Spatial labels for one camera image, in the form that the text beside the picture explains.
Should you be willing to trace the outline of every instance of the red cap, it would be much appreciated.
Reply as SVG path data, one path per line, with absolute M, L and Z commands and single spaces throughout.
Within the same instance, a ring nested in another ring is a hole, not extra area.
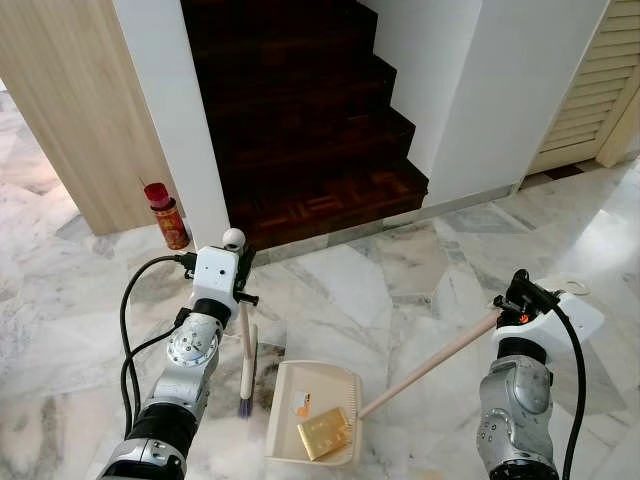
M 171 203 L 169 192 L 163 183 L 150 183 L 144 187 L 144 194 L 153 208 L 165 208 Z

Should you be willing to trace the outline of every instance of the dustpan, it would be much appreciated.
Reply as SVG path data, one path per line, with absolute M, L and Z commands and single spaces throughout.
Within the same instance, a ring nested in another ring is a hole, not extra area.
M 355 373 L 324 362 L 292 360 L 280 363 L 265 456 L 324 466 L 358 463 L 362 441 L 362 421 L 358 418 L 361 406 L 362 380 Z M 336 407 L 342 407 L 347 415 L 351 440 L 344 447 L 312 462 L 300 438 L 298 424 Z

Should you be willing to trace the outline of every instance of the small brush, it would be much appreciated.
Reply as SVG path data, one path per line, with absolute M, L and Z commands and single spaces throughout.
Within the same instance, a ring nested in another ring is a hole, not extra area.
M 256 385 L 256 370 L 258 367 L 258 327 L 249 328 L 249 316 L 244 304 L 240 304 L 242 324 L 242 344 L 244 358 L 242 361 L 242 376 L 240 379 L 240 405 L 238 417 L 249 418 L 253 410 L 253 390 Z

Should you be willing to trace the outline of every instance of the wooden stair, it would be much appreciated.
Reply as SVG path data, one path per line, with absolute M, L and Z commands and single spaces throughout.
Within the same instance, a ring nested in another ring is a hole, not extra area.
M 420 208 L 377 15 L 353 0 L 182 0 L 231 224 L 267 248 Z

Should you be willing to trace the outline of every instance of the brush bristles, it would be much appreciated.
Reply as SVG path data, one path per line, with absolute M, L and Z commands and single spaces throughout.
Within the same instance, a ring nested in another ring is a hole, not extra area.
M 251 411 L 253 410 L 253 395 L 249 398 L 240 399 L 240 406 L 238 407 L 238 417 L 240 418 L 249 418 L 251 416 Z

